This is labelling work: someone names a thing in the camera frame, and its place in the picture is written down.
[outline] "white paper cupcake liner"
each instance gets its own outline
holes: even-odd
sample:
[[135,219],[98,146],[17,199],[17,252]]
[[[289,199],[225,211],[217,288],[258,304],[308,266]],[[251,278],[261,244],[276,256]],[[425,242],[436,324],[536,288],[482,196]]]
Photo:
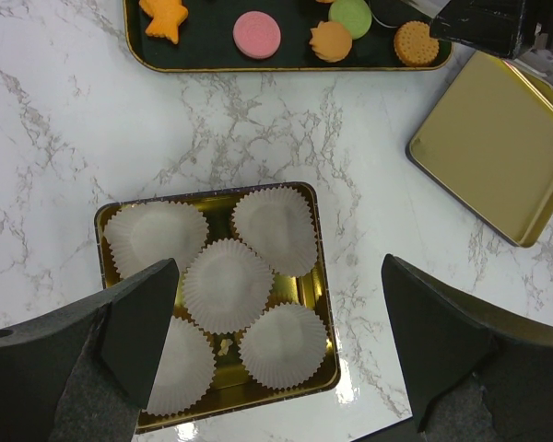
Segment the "white paper cupcake liner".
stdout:
[[325,357],[324,324],[308,308],[283,304],[268,310],[243,335],[241,361],[262,385],[289,389],[315,374]]
[[240,238],[278,273],[303,276],[317,261],[310,207],[290,188],[250,193],[233,210]]
[[270,267],[244,244],[222,239],[204,249],[184,276],[184,305],[212,333],[248,327],[259,318],[273,284]]
[[168,258],[183,272],[205,246],[207,234],[205,217],[196,207],[170,202],[125,207],[104,228],[123,279]]
[[172,318],[146,412],[165,416],[186,410],[205,395],[214,374],[213,349],[203,332]]

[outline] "gold tin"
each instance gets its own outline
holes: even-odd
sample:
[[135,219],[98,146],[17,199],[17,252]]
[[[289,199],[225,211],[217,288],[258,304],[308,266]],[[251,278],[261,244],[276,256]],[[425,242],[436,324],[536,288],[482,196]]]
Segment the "gold tin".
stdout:
[[510,243],[531,247],[553,214],[553,91],[478,52],[407,155]]
[[[112,261],[111,249],[102,232],[112,216],[123,207],[134,204],[145,204],[153,201],[172,201],[192,204],[202,211],[206,217],[210,232],[207,244],[210,244],[218,239],[233,237],[230,225],[231,212],[241,197],[253,191],[275,187],[289,187],[295,189],[308,201],[312,213],[313,226],[318,238],[318,262],[310,273],[301,278],[291,278],[278,274],[275,278],[271,296],[265,309],[283,302],[294,302],[313,309],[324,322],[328,334],[327,351],[322,365],[312,378],[295,389],[285,391],[271,390],[254,381],[241,364],[238,353],[241,331],[228,334],[206,333],[207,339],[213,344],[214,353],[216,355],[222,350],[222,353],[225,353],[226,343],[229,341],[233,342],[233,344],[229,346],[226,355],[216,357],[217,372],[213,384],[211,385],[211,390],[201,401],[197,402],[193,407],[183,413],[160,417],[142,412],[139,415],[137,423],[136,432],[138,434],[274,401],[282,401],[284,399],[292,399],[320,391],[327,391],[335,387],[340,380],[340,362],[335,346],[334,322],[332,320],[332,309],[325,274],[324,249],[322,231],[320,229],[320,217],[317,208],[317,197],[313,187],[307,183],[289,182],[276,185],[254,186],[218,192],[190,193],[127,203],[107,204],[99,209],[94,218],[102,285],[106,288],[120,281],[119,274],[116,272]],[[176,303],[174,305],[174,316],[192,320],[182,304],[180,291],[181,285],[179,284]]]

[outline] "pink macaron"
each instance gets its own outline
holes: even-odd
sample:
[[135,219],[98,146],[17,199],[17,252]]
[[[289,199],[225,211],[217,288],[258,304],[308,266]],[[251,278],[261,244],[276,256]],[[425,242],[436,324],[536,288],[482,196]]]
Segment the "pink macaron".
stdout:
[[244,55],[263,60],[274,55],[280,46],[280,28],[264,12],[246,12],[233,27],[233,40]]

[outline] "orange flower-shaped cookie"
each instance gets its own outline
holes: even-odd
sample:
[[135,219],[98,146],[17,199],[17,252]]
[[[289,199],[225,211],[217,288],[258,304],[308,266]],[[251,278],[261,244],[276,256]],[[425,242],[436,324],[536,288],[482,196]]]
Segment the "orange flower-shaped cookie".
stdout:
[[188,17],[188,9],[181,0],[139,0],[139,6],[153,18],[146,28],[146,35],[178,44],[178,27]]
[[352,36],[347,29],[335,21],[320,21],[312,29],[310,40],[315,55],[328,63],[344,60],[352,49]]

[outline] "white marble countertop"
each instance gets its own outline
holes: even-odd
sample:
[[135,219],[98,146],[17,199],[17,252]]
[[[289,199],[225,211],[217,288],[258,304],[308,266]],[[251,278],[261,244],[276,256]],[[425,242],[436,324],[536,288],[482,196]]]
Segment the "white marble countertop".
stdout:
[[343,368],[330,392],[135,441],[341,442],[409,416],[386,253],[553,325],[553,219],[513,248],[404,155],[464,52],[427,73],[163,75],[127,51],[122,16],[119,0],[0,2],[0,328],[100,289],[103,204],[305,180]]

